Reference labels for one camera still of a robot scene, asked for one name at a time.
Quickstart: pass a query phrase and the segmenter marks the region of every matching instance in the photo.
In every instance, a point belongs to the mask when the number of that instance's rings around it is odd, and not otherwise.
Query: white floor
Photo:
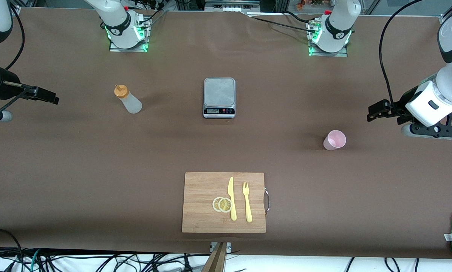
[[[180,254],[171,254],[166,256],[164,260],[182,256]],[[140,255],[140,260],[150,260],[151,255]],[[63,272],[94,272],[106,259],[88,259],[75,260],[62,258],[53,263]],[[207,257],[191,257],[189,258],[192,267],[204,265]],[[246,269],[245,272],[345,272],[349,257],[287,257],[287,256],[265,256],[265,255],[229,255],[226,261],[225,272],[237,272]],[[414,272],[414,259],[396,258],[401,272]],[[3,271],[9,264],[10,260],[0,258],[0,271]],[[395,271],[392,261],[390,266]],[[111,261],[103,270],[103,272],[112,272],[116,265],[115,261]],[[181,267],[180,264],[167,264],[159,267],[160,272],[167,272],[175,267]],[[15,265],[12,272],[20,271],[20,265]],[[127,265],[119,267],[118,272],[135,272],[136,270]],[[389,272],[384,264],[383,258],[355,258],[350,272]],[[452,272],[452,260],[434,260],[421,259],[418,266],[418,272]]]

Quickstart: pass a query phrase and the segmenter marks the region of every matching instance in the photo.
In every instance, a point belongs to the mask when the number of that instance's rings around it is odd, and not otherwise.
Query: plastic bottle
[[[142,109],[142,103],[129,92],[126,85],[115,85],[115,95],[124,103],[130,113],[138,113]]]

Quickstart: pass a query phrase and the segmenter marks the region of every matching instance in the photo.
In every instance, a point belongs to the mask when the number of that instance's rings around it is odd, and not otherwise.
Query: metal handle
[[[266,190],[266,187],[265,187],[265,194],[266,194],[266,196],[267,196],[267,198],[266,198],[266,201],[268,202],[268,208],[266,209],[266,211],[265,211],[265,216],[268,214],[268,211],[269,211],[269,193],[268,193],[268,191]]]

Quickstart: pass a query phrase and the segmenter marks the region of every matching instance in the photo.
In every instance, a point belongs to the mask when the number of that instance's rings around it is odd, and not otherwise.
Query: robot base
[[[110,52],[147,52],[149,49],[149,40],[150,40],[150,29],[152,26],[152,20],[149,20],[139,26],[137,29],[137,33],[140,36],[143,36],[144,39],[141,40],[137,45],[132,48],[119,48],[117,45],[114,45],[112,41],[110,41],[110,46],[108,47],[108,51]]]
[[[315,26],[311,26],[310,24],[306,24],[307,29],[315,29]],[[318,45],[312,42],[313,38],[315,36],[315,33],[307,32],[307,40],[308,40],[308,55],[309,56],[321,56],[321,57],[347,57],[347,45],[344,45],[343,48],[335,53],[328,53],[323,50],[321,50]]]

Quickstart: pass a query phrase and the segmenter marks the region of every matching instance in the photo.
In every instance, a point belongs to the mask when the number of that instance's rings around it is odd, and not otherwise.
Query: yellow plastic knife
[[[236,207],[234,206],[234,189],[233,189],[233,177],[229,179],[228,195],[231,198],[231,220],[236,221]]]

